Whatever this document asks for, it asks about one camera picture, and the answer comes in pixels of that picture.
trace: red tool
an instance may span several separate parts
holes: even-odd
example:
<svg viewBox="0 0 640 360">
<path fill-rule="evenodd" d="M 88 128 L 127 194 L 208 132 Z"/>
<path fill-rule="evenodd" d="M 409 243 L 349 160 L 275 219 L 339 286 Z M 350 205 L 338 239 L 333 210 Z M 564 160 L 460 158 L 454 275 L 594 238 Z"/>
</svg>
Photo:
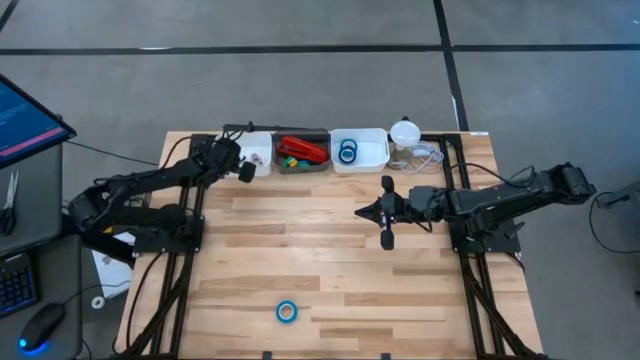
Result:
<svg viewBox="0 0 640 360">
<path fill-rule="evenodd" d="M 278 146 L 278 152 L 322 164 L 329 160 L 329 154 L 323 147 L 294 136 L 285 136 Z"/>
</svg>

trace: white paper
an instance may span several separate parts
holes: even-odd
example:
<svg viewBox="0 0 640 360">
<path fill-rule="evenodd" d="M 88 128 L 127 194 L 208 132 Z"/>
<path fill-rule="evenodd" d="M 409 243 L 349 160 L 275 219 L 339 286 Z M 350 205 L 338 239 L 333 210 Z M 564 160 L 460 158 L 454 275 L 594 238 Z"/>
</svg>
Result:
<svg viewBox="0 0 640 360">
<path fill-rule="evenodd" d="M 124 241 L 129 245 L 133 245 L 136 238 L 129 233 L 115 235 L 114 238 Z M 102 285 L 118 285 L 124 281 L 131 281 L 133 271 L 128 265 L 114 260 L 107 255 L 93 251 L 93 261 L 98 269 L 98 277 Z M 118 287 L 103 286 L 102 293 L 104 297 L 110 299 L 129 289 L 130 283 L 122 284 Z"/>
</svg>

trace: blue tape roll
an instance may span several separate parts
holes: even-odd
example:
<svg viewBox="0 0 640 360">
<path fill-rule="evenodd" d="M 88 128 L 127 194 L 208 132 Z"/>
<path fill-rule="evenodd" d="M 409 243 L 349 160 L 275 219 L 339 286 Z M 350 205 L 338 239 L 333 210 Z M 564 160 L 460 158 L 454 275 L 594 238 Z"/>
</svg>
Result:
<svg viewBox="0 0 640 360">
<path fill-rule="evenodd" d="M 288 318 L 282 316 L 282 310 L 286 307 L 291 308 L 291 316 L 289 316 Z M 296 317 L 298 317 L 298 307 L 293 303 L 293 301 L 285 300 L 278 304 L 278 306 L 276 307 L 276 317 L 278 318 L 278 320 L 280 320 L 281 323 L 290 324 L 296 320 Z"/>
<path fill-rule="evenodd" d="M 340 151 L 338 151 L 338 159 L 345 165 L 352 164 L 356 161 L 358 155 L 358 143 L 353 139 L 344 139 L 340 142 Z"/>
</svg>

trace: keyboard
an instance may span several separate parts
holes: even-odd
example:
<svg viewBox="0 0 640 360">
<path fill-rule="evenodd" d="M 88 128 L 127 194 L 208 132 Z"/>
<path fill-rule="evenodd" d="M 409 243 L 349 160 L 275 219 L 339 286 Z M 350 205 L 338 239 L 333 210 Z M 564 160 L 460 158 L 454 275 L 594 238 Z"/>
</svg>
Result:
<svg viewBox="0 0 640 360">
<path fill-rule="evenodd" d="M 0 260 L 0 318 L 38 302 L 29 254 Z"/>
</svg>

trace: computer monitor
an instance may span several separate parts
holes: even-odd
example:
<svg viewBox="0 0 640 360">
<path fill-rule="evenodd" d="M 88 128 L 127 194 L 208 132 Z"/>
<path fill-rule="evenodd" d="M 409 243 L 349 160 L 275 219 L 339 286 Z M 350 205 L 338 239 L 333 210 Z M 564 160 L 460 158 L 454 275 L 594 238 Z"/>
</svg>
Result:
<svg viewBox="0 0 640 360">
<path fill-rule="evenodd" d="M 0 169 L 74 136 L 60 116 L 0 74 Z"/>
</svg>

